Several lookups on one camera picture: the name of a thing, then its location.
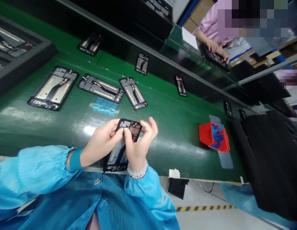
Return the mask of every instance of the clear plastic film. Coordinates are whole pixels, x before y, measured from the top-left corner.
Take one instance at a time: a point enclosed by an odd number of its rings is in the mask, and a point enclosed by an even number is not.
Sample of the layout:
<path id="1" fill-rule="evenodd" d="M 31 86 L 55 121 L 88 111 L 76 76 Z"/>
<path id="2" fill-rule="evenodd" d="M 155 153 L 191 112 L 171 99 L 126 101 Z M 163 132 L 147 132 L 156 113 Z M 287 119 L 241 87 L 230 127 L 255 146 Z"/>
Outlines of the clear plastic film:
<path id="1" fill-rule="evenodd" d="M 120 105 L 98 97 L 91 101 L 73 138 L 73 146 L 84 147 L 96 128 L 118 118 Z"/>
<path id="2" fill-rule="evenodd" d="M 210 121 L 217 123 L 218 125 L 222 125 L 220 118 L 213 116 L 213 115 L 209 115 L 209 118 L 210 118 Z M 218 151 L 218 154 L 219 154 L 219 158 L 220 158 L 220 164 L 223 169 L 233 169 L 234 168 L 230 151 L 225 152 L 225 153 Z"/>

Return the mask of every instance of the person's right hand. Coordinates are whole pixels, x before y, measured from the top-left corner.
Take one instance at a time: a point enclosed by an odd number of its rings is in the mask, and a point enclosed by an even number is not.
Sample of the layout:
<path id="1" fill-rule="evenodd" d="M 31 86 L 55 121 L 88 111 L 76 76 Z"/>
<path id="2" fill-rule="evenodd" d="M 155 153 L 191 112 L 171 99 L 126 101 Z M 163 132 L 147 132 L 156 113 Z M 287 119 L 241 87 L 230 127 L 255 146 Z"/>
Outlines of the person's right hand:
<path id="1" fill-rule="evenodd" d="M 124 128 L 126 155 L 129 161 L 129 167 L 134 173 L 140 172 L 144 168 L 149 145 L 158 134 L 158 127 L 155 120 L 152 117 L 148 120 L 149 123 L 143 120 L 140 121 L 144 135 L 139 142 L 133 142 L 130 130 Z"/>
<path id="2" fill-rule="evenodd" d="M 216 42 L 212 41 L 212 40 L 206 42 L 206 45 L 208 47 L 208 50 L 210 52 L 212 52 L 212 53 L 215 53 L 217 48 L 219 47 L 219 45 Z"/>

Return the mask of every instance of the pink shirt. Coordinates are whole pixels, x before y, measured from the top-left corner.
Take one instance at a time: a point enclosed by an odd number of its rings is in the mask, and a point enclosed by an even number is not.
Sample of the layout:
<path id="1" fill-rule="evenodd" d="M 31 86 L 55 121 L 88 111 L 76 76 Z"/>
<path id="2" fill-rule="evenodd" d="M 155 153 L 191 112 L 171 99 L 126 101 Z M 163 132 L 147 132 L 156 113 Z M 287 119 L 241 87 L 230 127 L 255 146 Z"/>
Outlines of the pink shirt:
<path id="1" fill-rule="evenodd" d="M 199 27 L 197 27 L 192 34 L 194 35 L 194 33 L 199 30 L 201 30 L 212 41 L 222 46 L 234 38 L 218 37 L 218 2 L 211 7 L 206 16 L 200 22 Z"/>

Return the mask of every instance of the white paper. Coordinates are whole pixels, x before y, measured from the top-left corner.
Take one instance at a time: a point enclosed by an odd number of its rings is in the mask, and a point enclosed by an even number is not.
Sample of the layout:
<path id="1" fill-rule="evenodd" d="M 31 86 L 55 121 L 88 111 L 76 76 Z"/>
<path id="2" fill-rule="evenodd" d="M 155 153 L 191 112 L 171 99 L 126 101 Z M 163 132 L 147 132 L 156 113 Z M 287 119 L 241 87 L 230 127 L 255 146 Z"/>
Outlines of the white paper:
<path id="1" fill-rule="evenodd" d="M 179 179 L 180 178 L 180 172 L 179 170 L 177 169 L 169 169 L 168 171 L 168 177 L 171 177 L 171 178 L 177 178 Z"/>
<path id="2" fill-rule="evenodd" d="M 186 43 L 188 43 L 190 46 L 192 46 L 194 49 L 198 50 L 199 48 L 197 46 L 196 37 L 183 27 L 182 27 L 182 32 L 183 32 L 183 40 Z"/>

